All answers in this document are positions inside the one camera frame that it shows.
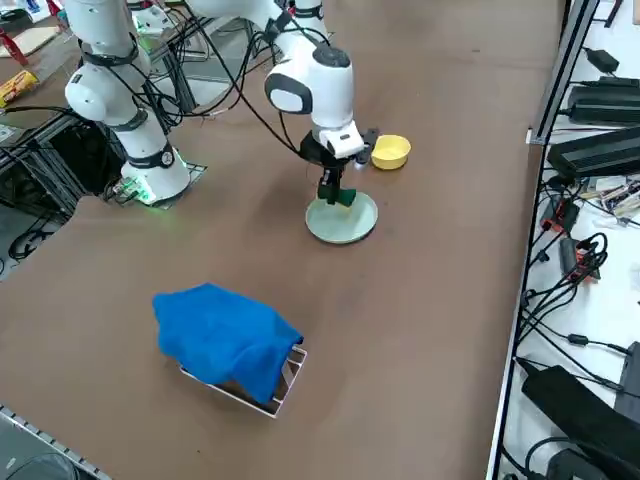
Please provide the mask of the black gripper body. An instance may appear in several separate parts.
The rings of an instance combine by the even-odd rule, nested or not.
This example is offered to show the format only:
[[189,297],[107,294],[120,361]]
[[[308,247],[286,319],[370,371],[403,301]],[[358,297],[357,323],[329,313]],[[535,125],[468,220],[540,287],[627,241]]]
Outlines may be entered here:
[[337,158],[332,151],[323,147],[312,132],[308,132],[301,140],[299,154],[305,161],[329,171],[344,169],[350,162],[349,157]]

